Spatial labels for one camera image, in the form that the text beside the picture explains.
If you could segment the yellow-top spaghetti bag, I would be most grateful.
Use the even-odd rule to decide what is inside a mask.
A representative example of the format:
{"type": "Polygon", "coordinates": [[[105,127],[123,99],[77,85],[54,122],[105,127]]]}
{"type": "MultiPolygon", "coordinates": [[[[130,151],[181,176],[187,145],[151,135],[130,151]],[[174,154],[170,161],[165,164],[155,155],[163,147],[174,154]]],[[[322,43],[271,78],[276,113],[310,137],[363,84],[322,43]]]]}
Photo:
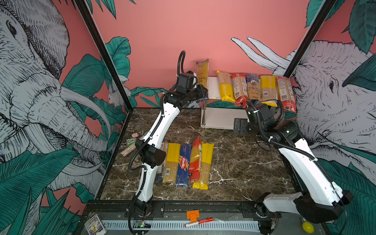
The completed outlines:
{"type": "Polygon", "coordinates": [[[276,76],[260,76],[261,103],[271,107],[277,107],[277,86],[276,76]]]}

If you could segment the red double spaghetti bag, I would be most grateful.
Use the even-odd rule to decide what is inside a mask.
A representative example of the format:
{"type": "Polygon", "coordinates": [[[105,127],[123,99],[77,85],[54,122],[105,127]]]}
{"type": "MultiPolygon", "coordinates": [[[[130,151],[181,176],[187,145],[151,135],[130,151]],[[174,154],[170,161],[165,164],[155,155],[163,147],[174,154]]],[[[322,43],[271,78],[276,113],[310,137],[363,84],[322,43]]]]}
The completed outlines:
{"type": "Polygon", "coordinates": [[[296,103],[290,79],[283,76],[276,76],[276,80],[279,90],[279,100],[283,104],[284,110],[295,113],[296,103]]]}

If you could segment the yellow-end spaghetti bag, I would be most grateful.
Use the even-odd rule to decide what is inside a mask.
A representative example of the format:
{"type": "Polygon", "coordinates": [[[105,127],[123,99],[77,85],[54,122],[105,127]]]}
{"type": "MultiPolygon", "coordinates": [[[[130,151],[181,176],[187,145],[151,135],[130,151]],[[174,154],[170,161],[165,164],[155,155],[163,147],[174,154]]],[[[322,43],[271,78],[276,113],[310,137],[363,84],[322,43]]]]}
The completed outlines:
{"type": "Polygon", "coordinates": [[[227,72],[217,71],[220,97],[223,102],[235,103],[231,75],[227,72]]]}

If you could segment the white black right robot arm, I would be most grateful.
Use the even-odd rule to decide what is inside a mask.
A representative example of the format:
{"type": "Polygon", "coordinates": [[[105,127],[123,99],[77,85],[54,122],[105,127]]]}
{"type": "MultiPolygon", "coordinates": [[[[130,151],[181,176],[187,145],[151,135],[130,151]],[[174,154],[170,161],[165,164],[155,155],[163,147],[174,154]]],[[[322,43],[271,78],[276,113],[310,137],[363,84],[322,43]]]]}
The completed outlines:
{"type": "Polygon", "coordinates": [[[281,110],[278,118],[264,103],[248,99],[246,105],[248,117],[234,120],[234,132],[254,135],[273,145],[306,188],[294,194],[265,193],[254,205],[257,215],[266,218],[273,212],[294,213],[316,224],[339,219],[353,195],[342,190],[320,165],[297,124],[285,120],[281,101],[278,101],[281,110]]]}

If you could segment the blue portrait spaghetti bag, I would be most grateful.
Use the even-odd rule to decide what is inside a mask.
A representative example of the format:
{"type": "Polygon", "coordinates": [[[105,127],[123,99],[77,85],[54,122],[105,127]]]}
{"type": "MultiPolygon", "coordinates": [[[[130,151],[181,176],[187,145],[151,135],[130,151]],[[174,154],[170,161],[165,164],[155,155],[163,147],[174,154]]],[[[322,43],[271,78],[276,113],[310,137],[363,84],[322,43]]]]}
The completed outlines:
{"type": "Polygon", "coordinates": [[[250,100],[260,100],[261,99],[261,89],[260,89],[260,76],[258,74],[246,73],[247,82],[247,94],[250,100]]]}

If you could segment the plain yellow spaghetti bag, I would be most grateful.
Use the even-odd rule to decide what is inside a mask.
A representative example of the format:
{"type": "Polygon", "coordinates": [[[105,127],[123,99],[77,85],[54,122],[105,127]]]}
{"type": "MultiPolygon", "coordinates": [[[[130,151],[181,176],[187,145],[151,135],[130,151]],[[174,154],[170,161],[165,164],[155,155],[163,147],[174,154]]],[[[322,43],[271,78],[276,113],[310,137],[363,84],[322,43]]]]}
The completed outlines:
{"type": "Polygon", "coordinates": [[[193,189],[208,190],[214,144],[202,143],[201,173],[193,189]]]}

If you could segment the red yellow narrow spaghetti bag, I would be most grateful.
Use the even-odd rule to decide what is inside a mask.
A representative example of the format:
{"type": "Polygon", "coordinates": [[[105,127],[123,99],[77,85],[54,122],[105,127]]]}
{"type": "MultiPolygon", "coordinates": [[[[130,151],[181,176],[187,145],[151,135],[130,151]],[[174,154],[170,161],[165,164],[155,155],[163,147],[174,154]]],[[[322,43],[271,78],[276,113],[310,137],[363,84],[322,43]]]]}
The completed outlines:
{"type": "Polygon", "coordinates": [[[201,137],[198,137],[193,145],[191,152],[191,160],[189,167],[189,177],[191,182],[199,180],[201,175],[201,158],[202,158],[202,145],[201,137]]]}

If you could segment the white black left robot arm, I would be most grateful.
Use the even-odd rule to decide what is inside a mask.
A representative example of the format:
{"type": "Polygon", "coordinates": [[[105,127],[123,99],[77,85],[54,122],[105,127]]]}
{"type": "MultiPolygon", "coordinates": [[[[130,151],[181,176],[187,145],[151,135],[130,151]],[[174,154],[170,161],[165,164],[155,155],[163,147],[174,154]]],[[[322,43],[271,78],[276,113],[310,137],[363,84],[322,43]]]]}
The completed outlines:
{"type": "Polygon", "coordinates": [[[147,217],[151,213],[155,177],[166,158],[161,150],[165,135],[182,108],[204,98],[207,93],[208,90],[198,84],[196,74],[188,71],[178,74],[175,85],[161,96],[159,115],[144,138],[136,140],[136,153],[128,166],[129,172],[141,171],[138,189],[128,207],[130,215],[136,212],[140,217],[147,217]]]}

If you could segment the blue-bottom spaghetti bag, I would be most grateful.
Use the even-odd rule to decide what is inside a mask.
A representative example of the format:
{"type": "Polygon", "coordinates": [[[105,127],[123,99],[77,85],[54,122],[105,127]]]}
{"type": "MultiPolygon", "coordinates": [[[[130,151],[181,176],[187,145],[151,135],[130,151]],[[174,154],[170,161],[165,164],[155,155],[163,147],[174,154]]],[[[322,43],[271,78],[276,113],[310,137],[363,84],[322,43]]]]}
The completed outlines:
{"type": "Polygon", "coordinates": [[[207,88],[209,76],[209,59],[196,62],[198,85],[207,88]]]}

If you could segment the blue Barilla spaghetti box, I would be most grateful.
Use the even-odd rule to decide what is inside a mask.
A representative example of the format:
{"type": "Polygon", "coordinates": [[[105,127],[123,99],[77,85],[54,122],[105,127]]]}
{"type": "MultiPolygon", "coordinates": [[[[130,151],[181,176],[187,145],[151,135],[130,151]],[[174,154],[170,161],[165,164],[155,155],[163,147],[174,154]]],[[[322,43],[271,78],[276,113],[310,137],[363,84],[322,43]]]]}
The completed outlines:
{"type": "Polygon", "coordinates": [[[189,167],[191,160],[192,146],[181,145],[178,159],[178,169],[175,185],[177,187],[187,187],[189,183],[189,167]]]}

